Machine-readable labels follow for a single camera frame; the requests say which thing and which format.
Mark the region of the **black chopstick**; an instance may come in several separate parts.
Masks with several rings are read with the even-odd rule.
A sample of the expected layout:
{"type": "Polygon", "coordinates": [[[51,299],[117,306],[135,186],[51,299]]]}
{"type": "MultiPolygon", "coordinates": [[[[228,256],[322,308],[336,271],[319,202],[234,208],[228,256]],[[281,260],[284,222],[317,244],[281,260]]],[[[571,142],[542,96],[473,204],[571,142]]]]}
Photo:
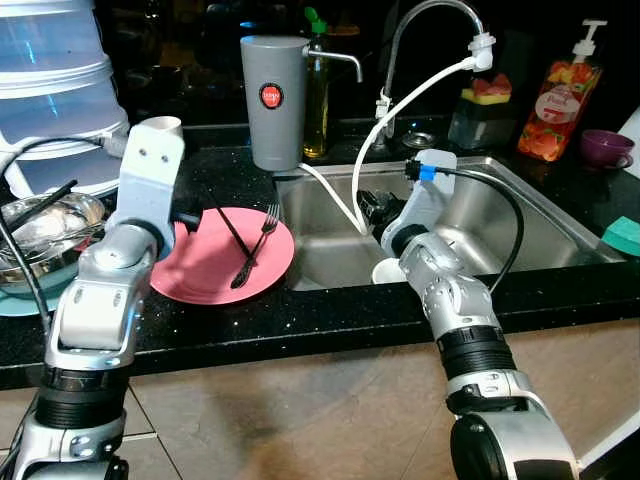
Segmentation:
{"type": "Polygon", "coordinates": [[[54,192],[20,198],[20,200],[10,202],[9,205],[0,209],[0,216],[3,218],[6,227],[17,230],[23,227],[23,225],[31,223],[32,220],[35,220],[41,214],[44,214],[44,212],[49,210],[56,202],[67,197],[77,183],[78,180],[68,180],[64,186],[55,189],[54,192]]]}
{"type": "Polygon", "coordinates": [[[225,214],[223,206],[218,205],[218,202],[216,202],[212,197],[206,197],[206,204],[212,207],[212,209],[214,209],[216,212],[218,212],[219,218],[223,220],[225,227],[227,227],[228,232],[230,233],[230,237],[232,237],[233,241],[236,242],[237,246],[239,247],[239,251],[243,253],[244,257],[246,257],[247,260],[251,260],[250,247],[248,247],[247,244],[243,242],[242,237],[239,236],[236,225],[234,225],[229,216],[225,214]]]}

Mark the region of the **pink plate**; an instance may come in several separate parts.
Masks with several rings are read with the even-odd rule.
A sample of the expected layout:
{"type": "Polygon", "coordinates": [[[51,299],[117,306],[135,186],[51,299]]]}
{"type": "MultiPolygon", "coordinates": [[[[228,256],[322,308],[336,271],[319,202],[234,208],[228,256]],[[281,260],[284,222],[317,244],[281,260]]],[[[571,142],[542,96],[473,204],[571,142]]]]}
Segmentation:
{"type": "Polygon", "coordinates": [[[241,288],[232,288],[244,253],[214,207],[204,210],[196,232],[175,224],[175,247],[152,271],[157,293],[188,305],[229,305],[265,292],[283,278],[294,257],[291,230],[280,221],[256,253],[257,265],[241,288]]]}

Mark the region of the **white bowl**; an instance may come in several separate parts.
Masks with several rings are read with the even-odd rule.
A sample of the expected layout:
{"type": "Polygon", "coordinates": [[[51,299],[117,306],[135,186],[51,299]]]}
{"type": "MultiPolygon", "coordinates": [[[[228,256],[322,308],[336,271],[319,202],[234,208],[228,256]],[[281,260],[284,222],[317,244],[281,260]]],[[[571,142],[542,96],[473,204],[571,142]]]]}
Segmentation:
{"type": "Polygon", "coordinates": [[[383,259],[374,266],[370,274],[372,284],[407,282],[398,259],[383,259]]]}

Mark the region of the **round steel sink plug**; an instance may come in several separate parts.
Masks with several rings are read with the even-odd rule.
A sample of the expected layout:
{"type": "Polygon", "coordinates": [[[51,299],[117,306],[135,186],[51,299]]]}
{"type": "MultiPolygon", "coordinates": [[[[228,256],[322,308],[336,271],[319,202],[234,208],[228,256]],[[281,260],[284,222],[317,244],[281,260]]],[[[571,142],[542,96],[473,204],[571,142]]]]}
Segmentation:
{"type": "Polygon", "coordinates": [[[408,131],[399,138],[402,145],[406,148],[415,148],[415,150],[425,150],[425,148],[433,148],[436,143],[434,134],[421,131],[408,131]]]}

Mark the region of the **white cartoon mug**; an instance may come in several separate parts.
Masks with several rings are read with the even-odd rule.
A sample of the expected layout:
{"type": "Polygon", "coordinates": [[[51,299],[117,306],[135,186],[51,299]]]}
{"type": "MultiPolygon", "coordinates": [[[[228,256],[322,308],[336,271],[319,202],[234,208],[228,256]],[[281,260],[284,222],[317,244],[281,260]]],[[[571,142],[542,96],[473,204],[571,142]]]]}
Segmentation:
{"type": "Polygon", "coordinates": [[[151,129],[151,131],[168,134],[170,137],[183,140],[182,120],[178,116],[151,116],[145,120],[141,120],[136,127],[151,129]]]}

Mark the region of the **oil bottle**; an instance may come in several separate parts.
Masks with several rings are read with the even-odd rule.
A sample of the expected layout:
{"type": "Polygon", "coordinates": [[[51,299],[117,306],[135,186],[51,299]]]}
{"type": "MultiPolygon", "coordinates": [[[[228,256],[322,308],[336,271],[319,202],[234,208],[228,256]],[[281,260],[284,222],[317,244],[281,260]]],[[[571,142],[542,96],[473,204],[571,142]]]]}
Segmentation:
{"type": "MultiPolygon", "coordinates": [[[[326,49],[328,23],[312,6],[303,9],[308,22],[308,51],[326,49]]],[[[326,129],[328,129],[328,77],[329,69],[324,58],[306,56],[307,91],[306,108],[303,115],[302,152],[306,157],[321,157],[326,152],[326,129]]]]}

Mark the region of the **dark sponge holder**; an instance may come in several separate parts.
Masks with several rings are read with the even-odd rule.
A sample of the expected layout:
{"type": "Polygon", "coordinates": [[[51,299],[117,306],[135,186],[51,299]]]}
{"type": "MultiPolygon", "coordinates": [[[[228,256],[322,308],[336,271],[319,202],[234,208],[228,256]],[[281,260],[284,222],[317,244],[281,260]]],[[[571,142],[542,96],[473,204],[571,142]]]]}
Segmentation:
{"type": "Polygon", "coordinates": [[[515,106],[509,93],[462,90],[451,118],[448,141],[475,150],[503,145],[515,131],[515,106]]]}

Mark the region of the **grey water filter canister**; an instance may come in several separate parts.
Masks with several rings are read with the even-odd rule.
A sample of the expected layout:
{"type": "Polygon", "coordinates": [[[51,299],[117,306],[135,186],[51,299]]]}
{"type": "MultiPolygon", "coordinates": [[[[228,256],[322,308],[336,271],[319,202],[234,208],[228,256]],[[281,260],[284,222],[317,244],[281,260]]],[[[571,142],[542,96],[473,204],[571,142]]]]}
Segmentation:
{"type": "Polygon", "coordinates": [[[307,38],[298,36],[244,36],[239,40],[239,52],[253,163],[265,172],[296,169],[302,157],[307,61],[349,61],[361,82],[364,73],[360,60],[316,50],[307,38]]]}

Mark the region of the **steel bowl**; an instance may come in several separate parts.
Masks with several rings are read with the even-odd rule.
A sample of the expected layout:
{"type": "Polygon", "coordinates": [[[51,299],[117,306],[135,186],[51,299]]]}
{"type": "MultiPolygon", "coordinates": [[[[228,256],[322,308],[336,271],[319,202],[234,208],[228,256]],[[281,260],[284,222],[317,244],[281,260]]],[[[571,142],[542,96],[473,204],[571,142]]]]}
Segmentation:
{"type": "Polygon", "coordinates": [[[0,207],[0,215],[12,229],[12,237],[44,291],[70,282],[77,273],[82,251],[102,229],[108,209],[99,198],[70,192],[41,214],[18,224],[17,216],[44,200],[23,198],[0,207]]]}

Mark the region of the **steel faucet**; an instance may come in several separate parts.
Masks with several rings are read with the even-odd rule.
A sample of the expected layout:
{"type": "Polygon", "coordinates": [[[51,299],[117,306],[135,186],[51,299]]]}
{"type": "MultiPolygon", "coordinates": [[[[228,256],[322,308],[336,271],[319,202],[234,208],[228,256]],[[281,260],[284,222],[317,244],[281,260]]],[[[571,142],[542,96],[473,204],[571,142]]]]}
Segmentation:
{"type": "Polygon", "coordinates": [[[390,96],[394,79],[396,79],[397,61],[399,54],[401,54],[404,33],[416,17],[419,17],[425,10],[435,8],[435,6],[448,6],[448,8],[458,10],[470,20],[470,24],[474,28],[475,36],[468,41],[468,56],[462,61],[462,69],[483,72],[483,70],[489,70],[493,67],[493,49],[497,44],[497,38],[486,28],[484,20],[480,18],[474,4],[468,3],[467,0],[421,0],[398,19],[394,33],[390,36],[390,51],[387,54],[385,79],[383,87],[379,90],[378,100],[375,102],[375,118],[379,120],[378,128],[375,129],[375,132],[378,133],[376,140],[389,140],[393,136],[396,132],[396,128],[394,128],[396,115],[410,101],[410,97],[406,97],[401,102],[396,102],[390,96]]]}

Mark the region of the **yellow and red sponge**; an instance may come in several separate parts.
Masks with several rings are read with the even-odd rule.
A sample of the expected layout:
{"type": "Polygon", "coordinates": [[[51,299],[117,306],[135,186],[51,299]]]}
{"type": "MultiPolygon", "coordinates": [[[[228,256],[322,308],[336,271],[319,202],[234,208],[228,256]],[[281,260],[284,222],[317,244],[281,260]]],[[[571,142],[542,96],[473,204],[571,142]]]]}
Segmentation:
{"type": "Polygon", "coordinates": [[[511,99],[512,90],[512,83],[506,74],[499,73],[492,79],[475,76],[470,86],[463,88],[460,97],[476,105],[506,104],[511,99]]]}

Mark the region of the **steel sink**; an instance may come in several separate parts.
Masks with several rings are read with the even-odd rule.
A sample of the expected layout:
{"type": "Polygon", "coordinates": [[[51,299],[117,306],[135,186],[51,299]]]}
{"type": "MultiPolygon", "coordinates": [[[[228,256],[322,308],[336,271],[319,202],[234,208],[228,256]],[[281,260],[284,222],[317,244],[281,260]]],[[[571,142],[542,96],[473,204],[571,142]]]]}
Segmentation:
{"type": "MultiPolygon", "coordinates": [[[[512,273],[621,260],[588,228],[494,157],[461,157],[458,166],[511,188],[524,212],[524,242],[512,273]]],[[[284,224],[294,238],[288,287],[320,291],[372,284],[372,271],[385,259],[375,239],[361,236],[310,174],[293,170],[276,173],[273,179],[284,224]]],[[[467,274],[489,279],[509,256],[516,216],[492,187],[461,178],[454,183],[452,200],[433,229],[457,253],[467,274]]]]}

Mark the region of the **light blue plate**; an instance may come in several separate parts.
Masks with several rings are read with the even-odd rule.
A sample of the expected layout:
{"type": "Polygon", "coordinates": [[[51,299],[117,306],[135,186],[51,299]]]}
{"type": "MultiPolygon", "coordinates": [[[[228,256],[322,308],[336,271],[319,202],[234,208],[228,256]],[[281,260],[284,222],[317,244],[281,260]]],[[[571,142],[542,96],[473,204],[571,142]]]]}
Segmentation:
{"type": "MultiPolygon", "coordinates": [[[[60,285],[42,284],[47,311],[54,312],[58,308],[58,302],[64,289],[70,283],[60,285]]],[[[35,297],[29,291],[15,294],[0,291],[0,317],[26,317],[38,315],[38,306],[35,297]]]]}

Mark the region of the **white tiered plastic container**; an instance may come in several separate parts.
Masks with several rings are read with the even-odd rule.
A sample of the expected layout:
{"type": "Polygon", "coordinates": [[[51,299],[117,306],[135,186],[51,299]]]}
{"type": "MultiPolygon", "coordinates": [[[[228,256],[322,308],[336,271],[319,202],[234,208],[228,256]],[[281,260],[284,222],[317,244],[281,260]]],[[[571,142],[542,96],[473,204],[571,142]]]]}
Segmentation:
{"type": "Polygon", "coordinates": [[[68,180],[87,195],[114,189],[119,157],[87,140],[124,134],[127,122],[92,0],[0,0],[0,159],[18,154],[4,174],[15,197],[68,180]]]}

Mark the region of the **green sponge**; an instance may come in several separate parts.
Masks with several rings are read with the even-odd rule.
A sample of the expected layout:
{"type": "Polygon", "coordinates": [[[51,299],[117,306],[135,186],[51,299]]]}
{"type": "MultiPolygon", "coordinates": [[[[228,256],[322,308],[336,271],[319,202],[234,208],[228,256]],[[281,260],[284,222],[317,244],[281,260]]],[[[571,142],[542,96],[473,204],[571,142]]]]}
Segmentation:
{"type": "Polygon", "coordinates": [[[640,225],[637,221],[620,216],[605,228],[602,241],[613,250],[628,256],[640,257],[640,225]]]}

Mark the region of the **orange dish soap bottle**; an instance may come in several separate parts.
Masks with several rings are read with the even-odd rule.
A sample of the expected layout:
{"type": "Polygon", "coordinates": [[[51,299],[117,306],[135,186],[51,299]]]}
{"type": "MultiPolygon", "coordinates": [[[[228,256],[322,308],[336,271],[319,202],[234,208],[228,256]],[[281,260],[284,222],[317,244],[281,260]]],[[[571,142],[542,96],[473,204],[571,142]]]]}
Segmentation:
{"type": "Polygon", "coordinates": [[[588,28],[588,32],[573,45],[571,58],[550,64],[518,137],[520,154],[553,163],[567,150],[582,110],[603,74],[603,67],[590,56],[596,50],[596,29],[605,24],[605,20],[584,20],[582,26],[588,28]]]}

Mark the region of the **beige base cabinet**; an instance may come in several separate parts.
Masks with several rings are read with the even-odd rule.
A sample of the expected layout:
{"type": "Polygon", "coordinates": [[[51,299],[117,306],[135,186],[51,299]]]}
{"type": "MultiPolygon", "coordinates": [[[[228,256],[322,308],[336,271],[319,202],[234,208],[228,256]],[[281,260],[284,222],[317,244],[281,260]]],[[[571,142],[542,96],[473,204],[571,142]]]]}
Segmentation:
{"type": "MultiPolygon", "coordinates": [[[[634,319],[513,334],[573,452],[595,456],[637,408],[634,319]]],[[[433,344],[133,380],[120,454],[131,480],[454,480],[433,344]]]]}

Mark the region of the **purple cup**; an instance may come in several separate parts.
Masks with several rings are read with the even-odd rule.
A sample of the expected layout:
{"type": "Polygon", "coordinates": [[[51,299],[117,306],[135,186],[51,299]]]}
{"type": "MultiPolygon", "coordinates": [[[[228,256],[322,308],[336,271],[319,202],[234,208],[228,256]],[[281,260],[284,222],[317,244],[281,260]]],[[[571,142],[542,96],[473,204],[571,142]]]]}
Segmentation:
{"type": "Polygon", "coordinates": [[[635,142],[623,134],[589,129],[581,133],[582,163],[594,169],[622,169],[634,163],[635,142]]]}

